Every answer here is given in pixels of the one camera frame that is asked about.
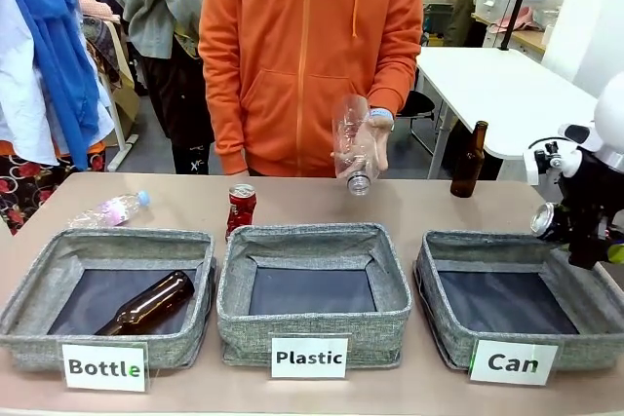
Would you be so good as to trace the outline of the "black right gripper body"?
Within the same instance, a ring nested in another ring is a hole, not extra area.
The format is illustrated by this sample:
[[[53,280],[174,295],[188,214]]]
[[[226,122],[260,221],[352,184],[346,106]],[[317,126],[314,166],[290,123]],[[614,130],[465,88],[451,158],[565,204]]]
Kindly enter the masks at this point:
[[[578,150],[580,164],[574,175],[560,182],[563,203],[571,211],[572,226],[606,240],[615,216],[615,171],[588,150]]]

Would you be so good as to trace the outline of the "person's left hand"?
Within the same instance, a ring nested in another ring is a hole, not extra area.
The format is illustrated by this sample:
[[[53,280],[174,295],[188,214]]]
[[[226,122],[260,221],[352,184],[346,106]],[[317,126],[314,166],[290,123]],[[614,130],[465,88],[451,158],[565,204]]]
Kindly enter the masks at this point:
[[[340,120],[334,132],[334,159],[337,178],[348,179],[357,173],[375,180],[388,169],[387,143],[394,121],[385,116],[363,120]]]

